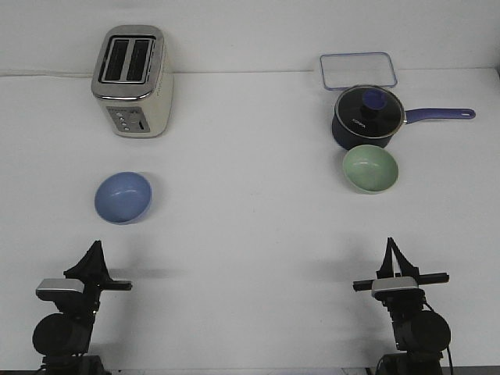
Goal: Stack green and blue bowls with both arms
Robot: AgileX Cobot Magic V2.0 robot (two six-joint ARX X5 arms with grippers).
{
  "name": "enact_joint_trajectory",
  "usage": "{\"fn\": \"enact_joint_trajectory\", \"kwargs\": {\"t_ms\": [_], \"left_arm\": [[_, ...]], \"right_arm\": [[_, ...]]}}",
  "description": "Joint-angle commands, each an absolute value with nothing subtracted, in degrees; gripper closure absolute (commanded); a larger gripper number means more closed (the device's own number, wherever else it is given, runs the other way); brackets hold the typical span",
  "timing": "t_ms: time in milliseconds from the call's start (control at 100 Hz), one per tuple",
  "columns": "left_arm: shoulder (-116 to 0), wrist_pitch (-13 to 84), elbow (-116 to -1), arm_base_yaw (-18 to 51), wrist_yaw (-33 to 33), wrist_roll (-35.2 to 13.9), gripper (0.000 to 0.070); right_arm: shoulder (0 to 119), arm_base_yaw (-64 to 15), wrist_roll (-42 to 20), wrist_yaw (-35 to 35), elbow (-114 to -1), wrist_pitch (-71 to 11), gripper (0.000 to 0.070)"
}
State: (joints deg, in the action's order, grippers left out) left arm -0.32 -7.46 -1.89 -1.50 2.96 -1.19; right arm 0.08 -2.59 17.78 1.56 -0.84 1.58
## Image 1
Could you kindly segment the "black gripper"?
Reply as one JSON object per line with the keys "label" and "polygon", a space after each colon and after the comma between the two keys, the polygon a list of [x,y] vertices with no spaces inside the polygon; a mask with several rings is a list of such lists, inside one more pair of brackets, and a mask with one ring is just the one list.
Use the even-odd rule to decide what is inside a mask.
{"label": "black gripper", "polygon": [[[395,277],[392,251],[401,271],[401,274],[396,274]],[[449,282],[447,273],[419,275],[419,268],[402,254],[395,240],[389,237],[383,262],[377,271],[377,279],[354,281],[352,288],[356,292],[369,291],[371,296],[381,302],[386,309],[422,309],[426,297],[421,286],[447,282]]]}
{"label": "black gripper", "polygon": [[75,313],[96,313],[103,291],[132,289],[129,280],[114,280],[110,277],[100,240],[91,245],[77,265],[63,274],[67,280],[78,280],[83,284],[82,292],[71,293],[69,297],[68,306]]}

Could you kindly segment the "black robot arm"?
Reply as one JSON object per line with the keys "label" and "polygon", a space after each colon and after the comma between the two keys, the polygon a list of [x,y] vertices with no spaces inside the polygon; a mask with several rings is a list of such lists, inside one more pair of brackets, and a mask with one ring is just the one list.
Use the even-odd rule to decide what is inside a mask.
{"label": "black robot arm", "polygon": [[376,374],[443,373],[441,359],[449,351],[452,332],[445,318],[430,307],[421,287],[447,282],[447,273],[422,274],[390,237],[376,277],[352,283],[354,291],[369,291],[391,317],[398,352],[383,355]]}
{"label": "black robot arm", "polygon": [[54,303],[58,311],[34,328],[32,343],[42,355],[41,367],[35,373],[109,374],[98,355],[88,354],[100,297],[103,291],[131,289],[130,281],[110,277],[100,240],[94,241],[62,278],[42,280],[35,295]]}

